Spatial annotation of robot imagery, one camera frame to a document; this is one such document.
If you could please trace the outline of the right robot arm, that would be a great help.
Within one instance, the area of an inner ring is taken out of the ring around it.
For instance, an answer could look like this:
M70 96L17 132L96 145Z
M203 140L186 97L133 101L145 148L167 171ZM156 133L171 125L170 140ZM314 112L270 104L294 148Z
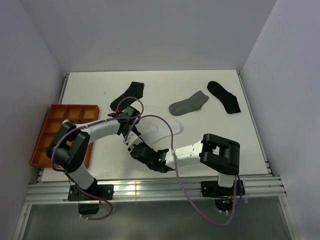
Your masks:
M202 140L174 150L154 150L135 133L124 141L131 157L150 170L167 173L176 168L204 164L218 172L217 191L229 194L234 188L234 177L240 171L240 144L214 134L204 134Z

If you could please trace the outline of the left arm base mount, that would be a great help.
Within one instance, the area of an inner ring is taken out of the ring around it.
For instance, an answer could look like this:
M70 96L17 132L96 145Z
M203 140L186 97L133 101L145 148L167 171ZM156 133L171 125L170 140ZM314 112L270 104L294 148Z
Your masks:
M89 187L88 189L82 189L77 184L69 187L67 196L68 202L79 202L78 213L82 216L92 218L96 215L102 203L109 205L107 216L111 215L114 210L110 200L113 199L114 185L103 184Z

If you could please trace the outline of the white striped sock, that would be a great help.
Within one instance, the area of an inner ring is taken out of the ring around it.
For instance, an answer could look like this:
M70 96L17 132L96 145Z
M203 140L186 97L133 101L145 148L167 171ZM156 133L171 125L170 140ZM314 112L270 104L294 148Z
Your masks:
M144 118L136 125L136 128L140 133L136 139L145 142L150 147L163 138L171 137L167 124L157 118Z

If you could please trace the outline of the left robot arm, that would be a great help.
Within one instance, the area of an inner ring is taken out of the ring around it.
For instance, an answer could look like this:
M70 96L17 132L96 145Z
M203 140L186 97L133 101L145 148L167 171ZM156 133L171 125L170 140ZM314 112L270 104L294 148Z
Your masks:
M141 113L132 106L117 110L102 120L83 124L64 121L46 150L52 168L64 172L80 187L79 194L91 200L98 193L97 180L84 165L88 145L111 135L128 134L129 128Z

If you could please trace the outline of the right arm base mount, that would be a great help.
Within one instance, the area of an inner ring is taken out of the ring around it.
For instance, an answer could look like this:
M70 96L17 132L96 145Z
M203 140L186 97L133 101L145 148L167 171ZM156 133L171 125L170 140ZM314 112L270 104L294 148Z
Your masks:
M202 181L200 184L202 196L205 198L213 198L217 209L223 212L231 211L233 202L235 202L235 206L237 207L246 194L243 181L240 179L236 181L235 196L234 187L220 187L217 180Z

